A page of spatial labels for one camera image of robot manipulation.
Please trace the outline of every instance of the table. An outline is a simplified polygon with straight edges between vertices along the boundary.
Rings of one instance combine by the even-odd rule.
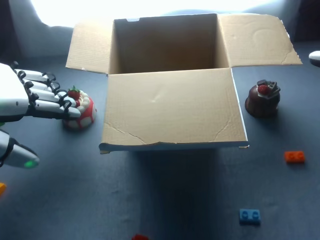
[[[40,156],[25,170],[0,169],[0,239],[301,240],[320,236],[320,68],[309,63],[320,42],[295,44],[302,66],[233,68],[250,147],[112,152],[100,155],[108,81],[66,69],[66,56],[29,58],[20,67],[53,72],[97,108],[96,123],[69,132],[54,119],[25,117],[3,129]],[[261,79],[281,87],[279,113],[256,119],[244,107]],[[284,151],[302,150],[305,165]],[[261,226],[239,225],[239,209],[260,209]]]

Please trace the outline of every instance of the green light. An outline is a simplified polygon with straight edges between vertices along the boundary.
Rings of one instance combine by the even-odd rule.
[[[24,167],[25,167],[26,169],[31,169],[31,168],[36,167],[37,165],[38,165],[37,162],[30,160],[30,161],[27,161],[27,162],[24,164]]]

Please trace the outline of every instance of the blue lego brick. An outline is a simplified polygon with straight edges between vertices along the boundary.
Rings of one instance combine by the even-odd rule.
[[[260,225],[260,211],[258,209],[240,209],[239,221],[240,224],[245,225]]]

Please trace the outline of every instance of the open box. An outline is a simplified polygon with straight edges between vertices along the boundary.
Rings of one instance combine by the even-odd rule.
[[[79,23],[66,66],[108,74],[108,153],[247,146],[231,68],[291,64],[277,17],[199,14]]]

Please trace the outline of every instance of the chocolate piece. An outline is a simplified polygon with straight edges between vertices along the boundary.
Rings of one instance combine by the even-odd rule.
[[[258,87],[266,85],[270,88],[268,94],[261,94]],[[256,118],[268,118],[274,116],[278,111],[278,103],[280,101],[280,88],[275,81],[258,81],[250,91],[249,96],[245,100],[245,109]]]

